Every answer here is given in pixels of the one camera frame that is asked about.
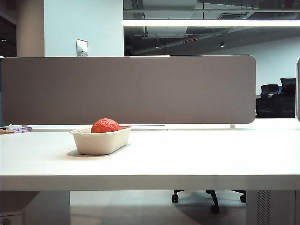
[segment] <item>small object on desk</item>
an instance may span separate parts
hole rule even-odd
[[[102,118],[96,121],[91,129],[92,133],[113,132],[121,130],[120,125],[109,118]]]
[[[4,130],[3,128],[0,128],[0,135],[4,135],[4,134],[10,134],[10,131]]]
[[[6,130],[11,133],[25,133],[32,131],[32,127],[22,127],[21,125],[9,124]]]

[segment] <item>gray floor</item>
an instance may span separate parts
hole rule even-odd
[[[71,191],[71,225],[245,225],[240,194],[217,191],[220,213],[213,215],[205,191]]]

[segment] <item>white desk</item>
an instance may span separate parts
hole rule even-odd
[[[300,123],[296,119],[256,119],[252,124],[237,125],[235,130],[196,127],[134,129],[128,145],[107,156],[78,155],[67,131],[2,135],[0,187],[300,189]]]

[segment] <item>white tray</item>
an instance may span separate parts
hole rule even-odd
[[[121,130],[105,133],[91,133],[91,128],[73,130],[77,151],[83,155],[107,155],[128,143],[131,127],[121,126]]]

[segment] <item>gray desk divider panel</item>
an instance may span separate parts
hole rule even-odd
[[[12,124],[250,123],[252,56],[46,57],[2,62]]]

